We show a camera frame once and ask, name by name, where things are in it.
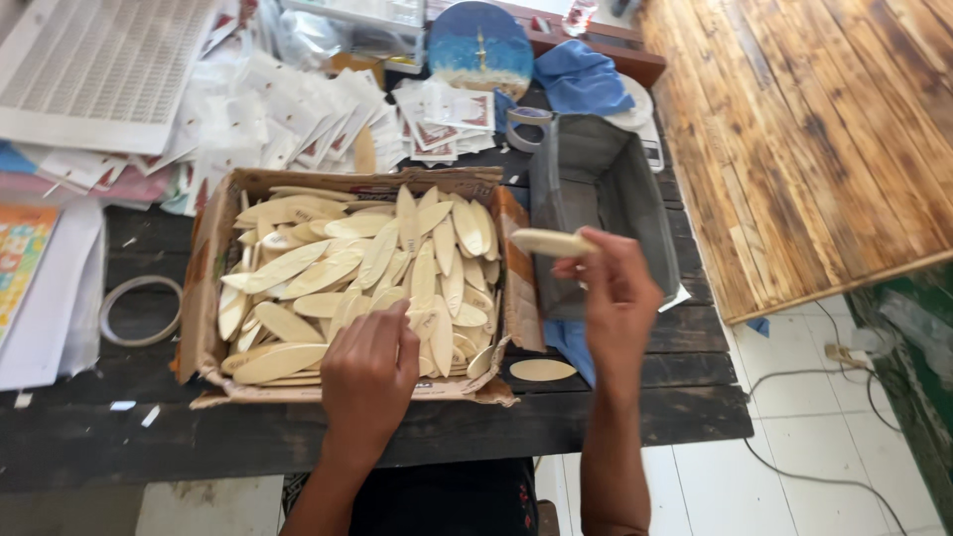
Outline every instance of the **electrical cable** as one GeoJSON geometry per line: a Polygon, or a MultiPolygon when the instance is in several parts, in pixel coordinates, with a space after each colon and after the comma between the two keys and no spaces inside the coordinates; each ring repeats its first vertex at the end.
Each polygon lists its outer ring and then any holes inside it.
{"type": "MultiPolygon", "coordinates": [[[[835,335],[835,337],[836,337],[836,339],[837,339],[837,344],[838,344],[838,346],[841,346],[841,333],[840,333],[840,330],[838,330],[837,323],[834,321],[834,317],[832,317],[831,314],[828,313],[827,310],[824,309],[823,306],[820,305],[819,303],[818,303],[818,306],[821,308],[821,310],[824,312],[824,314],[826,314],[827,317],[831,319],[831,323],[834,324],[834,335],[835,335]]],[[[757,389],[758,386],[761,385],[761,382],[762,382],[762,381],[765,381],[765,380],[767,380],[768,378],[775,378],[775,377],[777,377],[777,376],[793,376],[793,375],[797,375],[797,374],[837,374],[838,372],[841,372],[841,374],[843,374],[843,376],[844,376],[844,378],[845,378],[846,380],[850,381],[851,383],[861,384],[861,383],[858,382],[858,381],[852,381],[852,380],[850,380],[849,378],[847,378],[847,374],[846,374],[845,369],[844,369],[844,367],[843,367],[843,363],[840,363],[840,365],[841,365],[841,370],[840,370],[840,371],[838,371],[838,370],[828,370],[828,369],[824,369],[824,368],[810,368],[810,369],[804,369],[804,370],[791,370],[791,371],[785,371],[785,372],[774,372],[774,373],[771,373],[771,374],[762,376],[760,379],[758,379],[758,381],[755,381],[755,384],[754,384],[754,385],[751,386],[751,391],[747,393],[747,400],[748,400],[749,402],[751,402],[751,400],[752,400],[752,395],[754,395],[754,393],[755,393],[755,389],[757,389]]],[[[864,371],[867,372],[867,401],[870,402],[870,407],[871,407],[871,409],[874,410],[874,414],[877,415],[877,418],[880,419],[882,423],[886,424],[890,429],[895,430],[895,431],[897,431],[897,432],[900,432],[901,430],[900,430],[897,426],[894,426],[893,424],[887,422],[887,420],[883,417],[883,415],[881,415],[881,413],[877,410],[877,406],[874,405],[873,395],[871,394],[871,391],[870,391],[871,382],[873,381],[874,378],[877,378],[877,381],[880,381],[881,383],[883,383],[883,380],[881,379],[881,377],[880,377],[880,376],[877,374],[877,372],[875,372],[872,368],[867,368],[867,367],[852,367],[852,368],[853,368],[853,370],[864,370],[864,371]]],[[[909,383],[906,382],[906,378],[904,378],[900,373],[898,373],[897,371],[894,371],[894,370],[889,370],[889,372],[893,373],[894,375],[896,375],[897,378],[899,378],[900,380],[902,380],[901,383],[905,383],[907,390],[910,389],[910,385],[909,385],[909,383]]],[[[863,482],[857,482],[857,481],[852,481],[852,480],[824,479],[824,478],[819,478],[819,477],[813,477],[813,476],[810,476],[810,475],[796,475],[796,474],[793,474],[793,473],[788,473],[788,472],[786,472],[786,471],[782,471],[782,470],[778,469],[777,467],[775,467],[775,466],[769,464],[764,458],[762,458],[761,456],[759,456],[758,453],[755,452],[755,449],[752,448],[752,446],[751,446],[751,444],[748,442],[747,438],[744,438],[744,445],[748,447],[748,450],[751,451],[751,454],[754,455],[754,457],[757,458],[759,462],[761,462],[762,464],[764,464],[766,467],[768,467],[768,468],[771,469],[772,471],[774,471],[774,472],[776,472],[776,473],[778,473],[778,474],[780,474],[780,475],[783,475],[783,476],[785,476],[785,477],[793,478],[793,479],[798,479],[798,480],[805,480],[805,481],[808,481],[808,482],[817,482],[817,483],[821,483],[821,484],[853,485],[853,486],[856,486],[856,487],[862,487],[863,489],[866,489],[867,491],[873,493],[884,505],[886,505],[887,510],[890,512],[891,517],[893,517],[894,523],[897,524],[897,527],[900,529],[900,532],[903,534],[903,536],[907,536],[906,530],[903,528],[903,525],[901,525],[901,523],[900,523],[900,518],[897,517],[897,513],[894,512],[893,506],[891,506],[890,503],[888,503],[887,500],[883,497],[883,495],[881,495],[881,494],[880,494],[876,489],[874,489],[872,486],[870,486],[870,485],[868,485],[868,484],[864,484],[863,482]]]]}

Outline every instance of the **wooden table plank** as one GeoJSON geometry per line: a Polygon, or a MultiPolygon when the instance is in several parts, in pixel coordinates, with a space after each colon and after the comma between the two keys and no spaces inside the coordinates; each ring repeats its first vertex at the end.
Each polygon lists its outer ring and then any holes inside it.
{"type": "MultiPolygon", "coordinates": [[[[505,408],[411,402],[378,466],[436,464],[578,452],[590,392],[521,396],[505,408]]],[[[161,404],[129,411],[72,404],[0,408],[0,492],[248,477],[311,470],[326,418],[319,404],[226,404],[194,411],[161,404]]],[[[737,386],[644,389],[645,446],[753,434],[737,386]]]]}
{"type": "Polygon", "coordinates": [[[953,11],[937,4],[639,11],[673,65],[656,110],[727,322],[953,258],[953,11]]]}

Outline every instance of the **gray storage basket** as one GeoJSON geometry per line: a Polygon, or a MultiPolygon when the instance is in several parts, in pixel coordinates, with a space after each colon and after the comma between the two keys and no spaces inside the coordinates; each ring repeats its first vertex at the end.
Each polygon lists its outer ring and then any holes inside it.
{"type": "MultiPolygon", "coordinates": [[[[530,223],[574,233],[583,225],[636,238],[665,293],[679,291],[679,262],[659,185],[639,135],[598,115],[557,114],[530,161],[530,223]]],[[[553,259],[536,255],[539,305],[545,319],[582,320],[585,293],[556,279],[553,259]]]]}

